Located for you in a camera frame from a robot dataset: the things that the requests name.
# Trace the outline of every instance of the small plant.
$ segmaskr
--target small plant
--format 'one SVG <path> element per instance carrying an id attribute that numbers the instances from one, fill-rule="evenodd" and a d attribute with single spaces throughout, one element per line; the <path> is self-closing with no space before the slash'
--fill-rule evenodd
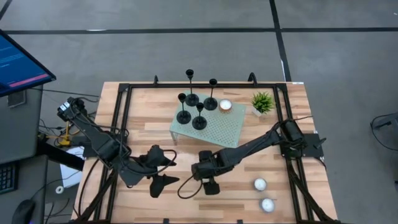
<path id="1" fill-rule="evenodd" d="M 273 99 L 268 93 L 258 92 L 257 94 L 253 95 L 251 103 L 253 107 L 262 114 L 266 114 L 274 107 Z"/>

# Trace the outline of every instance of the computer monitor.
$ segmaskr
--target computer monitor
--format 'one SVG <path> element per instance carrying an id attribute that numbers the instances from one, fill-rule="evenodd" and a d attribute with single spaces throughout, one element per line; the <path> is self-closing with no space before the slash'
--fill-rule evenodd
<path id="1" fill-rule="evenodd" d="M 0 97 L 55 79 L 54 74 L 0 30 Z"/>

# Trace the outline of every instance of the desk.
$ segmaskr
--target desk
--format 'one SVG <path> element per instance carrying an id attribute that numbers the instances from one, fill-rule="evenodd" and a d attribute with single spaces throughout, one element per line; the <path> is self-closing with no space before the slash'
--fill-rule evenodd
<path id="1" fill-rule="evenodd" d="M 119 83 L 116 82 L 104 84 L 95 119 L 97 124 L 111 124 L 118 86 Z M 311 115 L 304 85 L 287 83 L 287 89 L 293 117 L 301 118 Z M 178 152 L 177 166 L 169 167 L 165 173 L 179 177 L 180 181 L 166 186 L 159 198 L 151 198 L 149 195 L 151 180 L 143 179 L 137 186 L 128 189 L 119 179 L 112 223 L 162 223 L 164 218 L 169 218 L 170 223 L 236 223 L 236 220 L 243 220 L 244 223 L 295 223 L 286 164 L 280 155 L 278 146 L 254 154 L 243 160 L 233 171 L 216 177 L 216 181 L 221 187 L 220 194 L 206 196 L 202 189 L 191 199 L 178 198 L 177 189 L 183 181 L 191 176 L 190 167 L 191 164 L 198 162 L 198 152 L 202 150 L 217 151 L 222 148 L 184 136 L 178 139 L 178 146 L 174 146 L 169 127 L 179 104 L 177 95 L 184 90 L 186 89 L 133 89 L 127 120 L 127 128 L 130 132 L 127 144 L 132 149 L 132 155 L 145 154 L 153 144 L 160 145 L 162 149 L 175 149 Z M 270 89 L 214 89 L 215 97 L 228 98 L 247 106 L 239 145 L 264 134 L 278 120 L 276 110 L 272 110 L 260 118 L 251 113 L 250 99 L 257 91 L 268 91 L 272 96 L 274 95 Z M 196 88 L 194 92 L 209 94 L 210 89 Z M 283 99 L 281 92 L 279 92 L 279 96 L 280 99 Z M 119 112 L 118 126 L 121 124 L 123 106 L 124 103 Z M 286 118 L 283 100 L 281 106 Z M 314 132 L 312 118 L 297 122 L 304 133 Z M 172 154 L 166 154 L 166 156 L 171 158 Z M 89 159 L 85 162 L 78 194 L 94 161 L 95 159 Z M 327 215 L 336 218 L 325 168 L 312 158 L 303 158 L 303 164 L 310 193 Z M 102 164 L 98 164 L 89 178 L 83 195 L 83 208 L 90 204 L 98 192 L 102 168 Z M 268 187 L 264 192 L 256 192 L 253 189 L 252 183 L 258 177 L 262 177 L 268 182 Z M 190 195 L 196 191 L 198 186 L 199 182 L 191 180 L 183 188 L 182 194 Z M 273 213 L 266 214 L 259 208 L 259 200 L 265 197 L 275 200 Z M 107 198 L 108 196 L 105 195 L 101 212 L 102 218 L 105 216 Z M 306 218 L 305 205 L 300 193 L 299 199 L 302 217 Z"/>

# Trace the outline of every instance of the green tray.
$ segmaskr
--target green tray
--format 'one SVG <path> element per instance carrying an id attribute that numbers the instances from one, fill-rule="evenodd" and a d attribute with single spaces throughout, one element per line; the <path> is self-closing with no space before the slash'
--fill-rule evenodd
<path id="1" fill-rule="evenodd" d="M 199 96 L 199 102 L 204 102 L 209 96 L 196 93 Z M 180 124 L 177 121 L 177 114 L 182 110 L 181 103 L 178 104 L 174 119 L 170 126 L 172 138 L 177 143 L 178 134 L 189 136 L 191 138 L 210 142 L 224 147 L 237 147 L 244 121 L 246 106 L 232 102 L 232 109 L 229 113 L 222 113 L 219 106 L 213 111 L 203 109 L 201 116 L 206 118 L 207 126 L 203 130 L 196 130 L 192 127 L 192 120 L 199 115 L 196 106 L 184 104 L 184 109 L 191 114 L 191 121 L 188 124 Z"/>

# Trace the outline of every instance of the white candle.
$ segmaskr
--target white candle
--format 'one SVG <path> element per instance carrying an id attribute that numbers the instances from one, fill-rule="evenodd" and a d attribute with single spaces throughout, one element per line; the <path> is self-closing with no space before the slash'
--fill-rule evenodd
<path id="1" fill-rule="evenodd" d="M 262 179 L 262 178 L 258 178 L 254 181 L 254 187 L 258 190 L 258 191 L 263 191 L 266 189 L 267 187 L 267 182 Z"/>
<path id="2" fill-rule="evenodd" d="M 232 103 L 227 100 L 227 99 L 223 99 L 220 101 L 220 110 L 222 112 L 227 112 L 232 108 Z"/>
<path id="3" fill-rule="evenodd" d="M 269 198 L 262 199 L 260 206 L 267 213 L 273 212 L 275 210 L 274 201 Z"/>

